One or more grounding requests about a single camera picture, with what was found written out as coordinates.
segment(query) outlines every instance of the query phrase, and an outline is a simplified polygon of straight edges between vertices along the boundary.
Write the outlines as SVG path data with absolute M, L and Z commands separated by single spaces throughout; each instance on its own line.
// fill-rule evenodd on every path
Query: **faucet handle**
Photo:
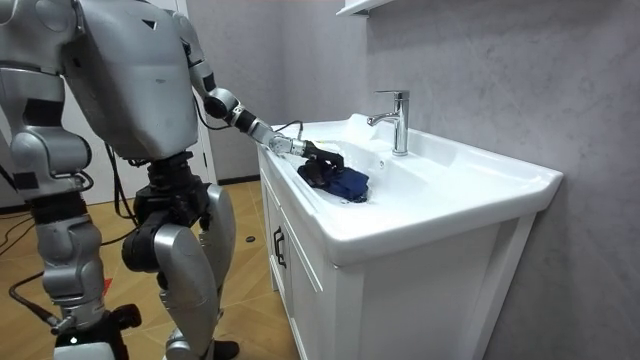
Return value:
M 395 101 L 409 100 L 411 92 L 409 90 L 378 90 L 376 94 L 393 94 Z

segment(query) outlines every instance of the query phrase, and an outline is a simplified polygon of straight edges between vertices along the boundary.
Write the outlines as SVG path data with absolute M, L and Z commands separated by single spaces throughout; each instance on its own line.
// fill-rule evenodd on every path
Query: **cabinet handle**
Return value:
M 284 234 L 282 233 L 282 228 L 278 226 L 278 230 L 273 233 L 273 249 L 276 252 L 276 257 L 278 258 L 278 264 L 287 268 L 287 263 L 284 261 L 284 255 L 282 251 L 280 251 L 280 243 L 284 241 Z

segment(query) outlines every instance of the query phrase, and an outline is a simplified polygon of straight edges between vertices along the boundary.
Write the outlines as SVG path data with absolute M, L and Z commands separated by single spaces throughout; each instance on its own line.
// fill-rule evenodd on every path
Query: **white sink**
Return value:
M 294 127 L 284 131 L 296 136 Z M 393 126 L 370 127 L 364 115 L 307 123 L 302 138 L 339 150 L 367 174 L 369 200 L 349 203 L 310 188 L 296 170 L 304 159 L 269 153 L 307 215 L 326 235 L 336 265 L 410 249 L 548 207 L 562 173 L 410 130 L 409 155 L 391 154 Z

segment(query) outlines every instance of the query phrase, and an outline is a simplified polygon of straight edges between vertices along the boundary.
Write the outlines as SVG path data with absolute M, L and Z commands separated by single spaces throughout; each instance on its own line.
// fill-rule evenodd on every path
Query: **wooden floor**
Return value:
M 242 350 L 237 359 L 298 359 L 282 302 L 279 295 L 271 290 L 260 183 L 225 188 L 230 192 L 234 205 L 237 237 L 222 298 L 225 314 L 216 328 L 215 337 L 238 341 Z M 115 215 L 112 204 L 90 206 L 89 212 L 104 241 L 132 228 L 130 222 Z M 0 234 L 26 218 L 0 220 Z M 12 232 L 10 243 L 32 223 L 28 221 Z M 255 236 L 256 241 L 245 242 L 248 236 Z M 113 279 L 105 297 L 107 308 L 137 304 L 143 324 L 124 332 L 130 358 L 160 360 L 164 355 L 167 335 L 174 325 L 158 299 L 155 276 L 130 272 L 120 259 L 120 248 L 121 243 L 101 248 L 105 278 Z M 7 295 L 13 283 L 41 270 L 42 261 L 36 252 L 34 230 L 0 257 L 0 359 L 41 360 L 52 357 L 54 337 L 49 334 L 48 327 Z M 40 280 L 21 287 L 19 292 L 59 314 L 49 303 Z

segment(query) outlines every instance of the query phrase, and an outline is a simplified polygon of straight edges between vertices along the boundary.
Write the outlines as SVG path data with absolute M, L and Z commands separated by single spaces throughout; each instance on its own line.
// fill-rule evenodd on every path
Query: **red tag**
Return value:
M 107 295 L 107 291 L 109 291 L 109 287 L 111 287 L 112 278 L 104 279 L 104 290 L 102 290 L 102 296 Z

